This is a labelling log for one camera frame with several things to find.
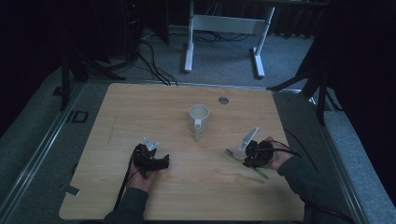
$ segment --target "white stand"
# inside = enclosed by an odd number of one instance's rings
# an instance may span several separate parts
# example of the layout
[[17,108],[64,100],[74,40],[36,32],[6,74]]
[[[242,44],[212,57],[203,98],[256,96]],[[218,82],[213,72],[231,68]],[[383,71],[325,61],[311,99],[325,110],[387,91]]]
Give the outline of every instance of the white stand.
[[194,3],[190,1],[190,19],[189,19],[189,44],[187,46],[186,63],[184,70],[189,73],[192,70],[192,54],[194,44],[192,35],[194,30],[215,31],[223,33],[236,33],[245,35],[259,35],[260,40],[257,48],[253,48],[253,57],[256,64],[257,75],[265,77],[262,66],[262,45],[268,33],[271,19],[274,14],[274,7],[271,7],[265,20],[252,20],[243,18],[218,17],[206,15],[194,15]]

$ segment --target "person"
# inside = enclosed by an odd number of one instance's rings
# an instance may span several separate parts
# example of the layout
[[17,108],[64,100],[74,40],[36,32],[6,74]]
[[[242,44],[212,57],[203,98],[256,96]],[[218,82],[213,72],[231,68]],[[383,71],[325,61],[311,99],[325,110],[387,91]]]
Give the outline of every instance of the person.
[[[273,148],[290,150],[279,144],[272,137],[265,141],[270,142]],[[353,220],[339,211],[337,202],[342,200],[335,193],[335,185],[325,176],[320,175],[304,159],[284,151],[274,151],[273,158],[262,168],[273,169],[285,176],[290,188],[305,202],[304,223],[353,223]],[[107,214],[107,224],[143,224],[146,202],[149,191],[158,175],[152,172],[147,179],[137,172],[136,167],[131,167],[132,177],[126,184],[125,193],[119,207]]]

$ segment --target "human hand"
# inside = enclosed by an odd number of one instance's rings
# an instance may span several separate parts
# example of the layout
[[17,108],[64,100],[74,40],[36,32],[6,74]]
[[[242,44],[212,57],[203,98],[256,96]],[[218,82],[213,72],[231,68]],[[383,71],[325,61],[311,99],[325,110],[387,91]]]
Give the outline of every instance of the human hand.
[[130,179],[126,183],[126,188],[142,189],[143,191],[149,193],[158,173],[159,171],[153,171],[148,175],[148,178],[145,179],[132,162],[129,174]]
[[[281,149],[291,151],[289,148],[283,146],[282,144],[279,144],[272,137],[267,137],[264,141],[271,143],[273,148],[281,148]],[[265,164],[262,168],[268,168],[268,169],[273,169],[273,170],[277,171],[277,169],[279,169],[279,167],[283,164],[283,162],[285,162],[286,160],[290,159],[293,156],[294,156],[293,154],[290,154],[288,152],[274,151],[273,158],[267,164]]]

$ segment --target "wooden table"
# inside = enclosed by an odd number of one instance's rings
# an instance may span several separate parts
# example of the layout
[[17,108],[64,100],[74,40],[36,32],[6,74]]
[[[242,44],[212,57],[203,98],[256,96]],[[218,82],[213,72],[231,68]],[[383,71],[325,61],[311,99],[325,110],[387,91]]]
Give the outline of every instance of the wooden table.
[[[223,105],[220,97],[227,97]],[[189,109],[203,104],[210,121],[198,142],[189,130]],[[92,127],[60,210],[65,219],[103,219],[112,211],[128,160],[143,137],[160,143],[156,158],[170,154],[150,193],[147,220],[302,220],[304,204],[284,177],[264,179],[236,157],[254,127],[260,142],[271,135],[287,143],[269,91],[112,84]]]

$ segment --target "white cup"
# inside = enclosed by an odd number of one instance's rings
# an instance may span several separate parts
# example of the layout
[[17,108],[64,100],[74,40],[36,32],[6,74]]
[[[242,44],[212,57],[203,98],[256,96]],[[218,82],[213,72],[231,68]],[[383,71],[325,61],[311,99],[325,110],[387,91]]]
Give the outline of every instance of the white cup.
[[206,129],[208,117],[209,109],[205,105],[193,105],[190,108],[190,130],[194,133],[195,142]]

